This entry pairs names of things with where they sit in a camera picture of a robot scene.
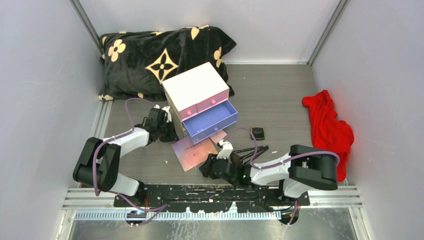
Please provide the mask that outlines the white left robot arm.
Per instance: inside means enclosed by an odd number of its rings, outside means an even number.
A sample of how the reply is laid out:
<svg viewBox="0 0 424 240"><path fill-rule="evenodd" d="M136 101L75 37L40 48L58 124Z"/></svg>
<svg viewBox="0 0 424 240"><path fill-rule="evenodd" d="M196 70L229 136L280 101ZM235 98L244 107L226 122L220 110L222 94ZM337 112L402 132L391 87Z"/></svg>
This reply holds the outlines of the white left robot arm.
<svg viewBox="0 0 424 240"><path fill-rule="evenodd" d="M163 143L177 141L170 109L170 106L151 108L141 124L134 125L117 136L104 139L90 137L75 165L73 179L78 183L96 187L99 192L125 195L126 200L133 206L141 206L146 200L144 183L121 174L120 159L157 140Z"/></svg>

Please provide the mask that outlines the holographic eyeshadow palette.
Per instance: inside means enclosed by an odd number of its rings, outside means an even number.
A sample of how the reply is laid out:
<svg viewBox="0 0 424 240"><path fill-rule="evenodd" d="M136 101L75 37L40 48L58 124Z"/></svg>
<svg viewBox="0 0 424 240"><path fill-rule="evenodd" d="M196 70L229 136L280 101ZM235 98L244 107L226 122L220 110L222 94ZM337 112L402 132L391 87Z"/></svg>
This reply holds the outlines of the holographic eyeshadow palette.
<svg viewBox="0 0 424 240"><path fill-rule="evenodd" d="M171 147L185 172L205 162L209 154L216 155L218 153L209 138L193 143L192 139L187 136L173 143Z"/></svg>

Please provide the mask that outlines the white pink drawer organizer box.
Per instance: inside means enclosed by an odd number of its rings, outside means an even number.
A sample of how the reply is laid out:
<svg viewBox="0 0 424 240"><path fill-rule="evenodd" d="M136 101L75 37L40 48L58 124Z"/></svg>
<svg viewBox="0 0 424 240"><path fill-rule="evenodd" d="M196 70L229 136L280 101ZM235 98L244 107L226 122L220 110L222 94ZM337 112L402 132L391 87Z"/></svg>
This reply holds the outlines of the white pink drawer organizer box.
<svg viewBox="0 0 424 240"><path fill-rule="evenodd" d="M230 96L230 87L209 62L164 80L162 86L182 125L183 121L229 101Z"/></svg>

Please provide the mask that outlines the blue drawer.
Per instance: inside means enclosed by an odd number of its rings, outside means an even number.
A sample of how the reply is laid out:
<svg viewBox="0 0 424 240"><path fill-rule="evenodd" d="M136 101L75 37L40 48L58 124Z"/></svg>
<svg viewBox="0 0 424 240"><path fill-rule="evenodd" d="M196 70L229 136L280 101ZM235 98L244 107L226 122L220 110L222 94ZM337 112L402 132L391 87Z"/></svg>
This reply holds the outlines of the blue drawer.
<svg viewBox="0 0 424 240"><path fill-rule="evenodd" d="M238 111L227 100L182 122L194 144L236 123Z"/></svg>

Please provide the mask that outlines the black square compact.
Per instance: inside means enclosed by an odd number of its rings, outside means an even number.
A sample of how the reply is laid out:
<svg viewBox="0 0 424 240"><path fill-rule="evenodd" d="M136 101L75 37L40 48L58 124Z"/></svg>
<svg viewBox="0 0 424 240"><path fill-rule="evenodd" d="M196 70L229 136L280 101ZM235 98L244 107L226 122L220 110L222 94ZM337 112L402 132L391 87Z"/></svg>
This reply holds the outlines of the black square compact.
<svg viewBox="0 0 424 240"><path fill-rule="evenodd" d="M261 126L252 126L250 128L252 134L251 139L256 141L263 141L266 138L265 128Z"/></svg>

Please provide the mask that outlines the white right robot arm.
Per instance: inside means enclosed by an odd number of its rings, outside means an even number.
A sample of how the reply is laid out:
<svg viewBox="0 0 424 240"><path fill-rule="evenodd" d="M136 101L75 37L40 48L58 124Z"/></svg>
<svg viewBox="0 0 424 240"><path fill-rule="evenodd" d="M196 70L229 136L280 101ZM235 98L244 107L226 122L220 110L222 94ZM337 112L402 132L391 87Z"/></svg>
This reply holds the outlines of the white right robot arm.
<svg viewBox="0 0 424 240"><path fill-rule="evenodd" d="M338 189L340 158L334 152L295 144L279 158L254 164L232 160L233 153L232 145L225 142L218 154L208 155L200 172L205 178L221 179L238 188L260 187L279 181L282 188L277 198L286 206L309 190Z"/></svg>

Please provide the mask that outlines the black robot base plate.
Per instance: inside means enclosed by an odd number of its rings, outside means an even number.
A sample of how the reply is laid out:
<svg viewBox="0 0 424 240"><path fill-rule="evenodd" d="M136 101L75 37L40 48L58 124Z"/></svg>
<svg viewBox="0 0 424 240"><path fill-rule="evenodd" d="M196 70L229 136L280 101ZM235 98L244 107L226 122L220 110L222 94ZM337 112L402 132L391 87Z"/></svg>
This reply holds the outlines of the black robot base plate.
<svg viewBox="0 0 424 240"><path fill-rule="evenodd" d="M144 198L130 197L138 207L158 208L166 205L170 213L183 213L189 209L192 213L229 212L235 205L238 213L270 213L294 206L310 205L307 192L299 198L283 195L281 185L237 188L232 185L201 184L146 184Z"/></svg>

